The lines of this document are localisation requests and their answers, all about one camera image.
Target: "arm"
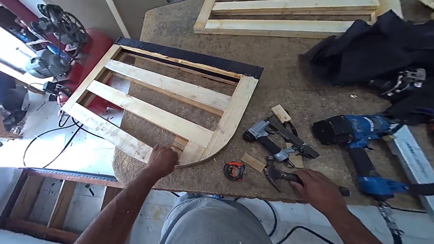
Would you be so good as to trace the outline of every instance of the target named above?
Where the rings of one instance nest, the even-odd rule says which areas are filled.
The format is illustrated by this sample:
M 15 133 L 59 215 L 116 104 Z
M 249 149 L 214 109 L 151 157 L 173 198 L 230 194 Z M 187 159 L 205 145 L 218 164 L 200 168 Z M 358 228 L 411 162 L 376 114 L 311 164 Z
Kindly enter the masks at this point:
M 178 154 L 156 145 L 148 165 L 85 229 L 75 244 L 124 244 L 152 186 L 173 172 Z
M 294 172 L 304 183 L 291 185 L 300 197 L 330 221 L 345 244 L 381 244 L 381 242 L 347 208 L 338 187 L 325 175 L 310 169 Z

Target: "hammer handle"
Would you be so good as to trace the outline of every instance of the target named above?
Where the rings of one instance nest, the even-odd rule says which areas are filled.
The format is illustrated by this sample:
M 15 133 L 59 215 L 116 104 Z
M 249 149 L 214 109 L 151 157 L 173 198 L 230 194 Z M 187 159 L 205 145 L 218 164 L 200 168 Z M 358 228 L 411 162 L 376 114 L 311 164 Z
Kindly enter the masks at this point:
M 288 181 L 294 181 L 294 182 L 297 182 L 300 185 L 304 186 L 303 181 L 296 174 L 285 174 L 283 179 L 288 180 Z M 344 197 L 349 197 L 351 194 L 350 190 L 346 187 L 343 187 L 343 186 L 338 186 L 338 190 L 341 193 L 341 195 Z

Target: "black fabric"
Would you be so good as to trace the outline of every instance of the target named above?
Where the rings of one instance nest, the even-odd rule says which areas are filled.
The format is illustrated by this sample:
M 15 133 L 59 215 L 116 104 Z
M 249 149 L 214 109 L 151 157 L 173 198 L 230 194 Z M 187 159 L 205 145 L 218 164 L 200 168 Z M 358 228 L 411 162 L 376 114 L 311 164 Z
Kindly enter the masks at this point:
M 434 111 L 434 21 L 421 25 L 405 22 L 393 11 L 378 17 L 370 26 L 356 20 L 339 38 L 329 36 L 301 56 L 312 78 L 335 86 L 368 83 L 373 79 L 395 80 L 398 72 L 423 68 L 423 89 L 386 110 L 393 119 L 407 124 L 426 121 Z
M 237 61 L 232 61 L 232 60 L 205 55 L 201 53 L 190 52 L 190 51 L 186 51 L 174 47 L 147 43 L 139 40 L 132 40 L 124 37 L 120 37 L 115 43 L 118 45 L 139 48 L 153 53 L 159 53 L 172 58 L 184 59 L 193 63 L 206 64 L 219 69 L 233 71 L 238 74 L 253 76 L 255 77 L 255 79 L 259 79 L 262 75 L 262 71 L 264 70 L 264 68 L 262 67 L 258 67 L 246 63 L 240 63 Z

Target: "nail gun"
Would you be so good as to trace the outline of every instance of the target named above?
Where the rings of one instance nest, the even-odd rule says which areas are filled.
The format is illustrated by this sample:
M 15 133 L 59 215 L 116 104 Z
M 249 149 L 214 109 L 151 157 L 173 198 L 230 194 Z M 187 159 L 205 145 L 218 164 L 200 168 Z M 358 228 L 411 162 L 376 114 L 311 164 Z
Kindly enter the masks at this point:
M 268 129 L 282 135 L 285 141 L 292 143 L 292 147 L 281 149 L 268 138 L 268 136 L 272 134 L 272 132 L 269 133 L 266 131 Z M 309 159 L 314 159 L 319 156 L 319 153 L 315 151 L 315 149 L 284 127 L 274 115 L 259 121 L 244 132 L 243 139 L 248 142 L 258 141 L 279 162 L 289 161 L 288 156 L 291 152 L 298 152 L 300 155 Z

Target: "blue power tool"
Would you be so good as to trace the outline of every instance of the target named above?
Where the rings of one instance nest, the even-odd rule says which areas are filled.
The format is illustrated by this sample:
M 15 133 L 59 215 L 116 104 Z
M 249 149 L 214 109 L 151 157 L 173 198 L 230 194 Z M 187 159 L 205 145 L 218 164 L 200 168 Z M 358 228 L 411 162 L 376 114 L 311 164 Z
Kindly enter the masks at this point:
M 394 197 L 395 192 L 434 195 L 432 184 L 403 184 L 381 177 L 365 148 L 369 140 L 392 135 L 401 128 L 382 115 L 339 115 L 313 124 L 312 132 L 323 145 L 345 144 L 358 176 L 359 190 L 377 201 Z

